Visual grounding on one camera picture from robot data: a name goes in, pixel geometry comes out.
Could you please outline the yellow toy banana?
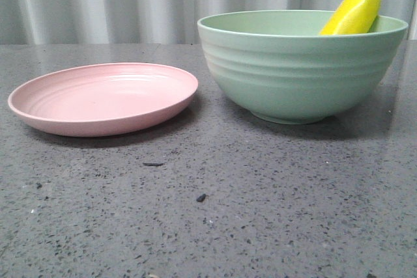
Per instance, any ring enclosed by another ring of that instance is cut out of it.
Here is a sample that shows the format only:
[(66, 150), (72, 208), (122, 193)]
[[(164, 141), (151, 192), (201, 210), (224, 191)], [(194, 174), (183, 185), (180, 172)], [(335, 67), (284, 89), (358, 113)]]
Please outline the yellow toy banana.
[(353, 35), (367, 33), (381, 6), (381, 0), (343, 0), (320, 35)]

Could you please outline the green ribbed plastic bowl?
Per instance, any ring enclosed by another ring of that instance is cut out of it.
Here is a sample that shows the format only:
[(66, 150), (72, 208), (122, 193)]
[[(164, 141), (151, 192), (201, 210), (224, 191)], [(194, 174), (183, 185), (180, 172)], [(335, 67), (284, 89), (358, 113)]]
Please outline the green ribbed plastic bowl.
[(237, 105), (282, 124), (308, 124), (366, 99), (383, 79), (407, 23), (379, 16), (369, 32), (322, 35), (327, 10), (254, 10), (202, 18), (211, 76)]

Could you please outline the pink plastic plate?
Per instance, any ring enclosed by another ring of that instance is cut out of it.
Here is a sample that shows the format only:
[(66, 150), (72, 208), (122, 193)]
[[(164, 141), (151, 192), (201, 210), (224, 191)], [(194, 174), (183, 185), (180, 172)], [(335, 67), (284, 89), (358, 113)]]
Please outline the pink plastic plate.
[(93, 64), (32, 79), (8, 97), (27, 125), (55, 135), (101, 137), (163, 123), (192, 101), (198, 80), (173, 66)]

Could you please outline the flat black debris sliver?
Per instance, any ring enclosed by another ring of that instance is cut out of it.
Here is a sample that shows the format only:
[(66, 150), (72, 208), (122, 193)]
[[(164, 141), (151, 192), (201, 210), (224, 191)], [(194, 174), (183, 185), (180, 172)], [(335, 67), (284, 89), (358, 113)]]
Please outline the flat black debris sliver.
[(142, 165), (146, 167), (160, 167), (163, 166), (164, 162), (143, 162)]

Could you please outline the black debris chip centre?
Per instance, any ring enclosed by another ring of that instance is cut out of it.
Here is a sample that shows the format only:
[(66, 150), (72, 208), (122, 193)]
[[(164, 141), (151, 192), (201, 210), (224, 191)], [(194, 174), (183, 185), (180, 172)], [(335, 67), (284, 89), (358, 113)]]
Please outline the black debris chip centre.
[(203, 202), (206, 199), (207, 195), (205, 193), (203, 193), (202, 195), (198, 196), (198, 198), (196, 198), (197, 202)]

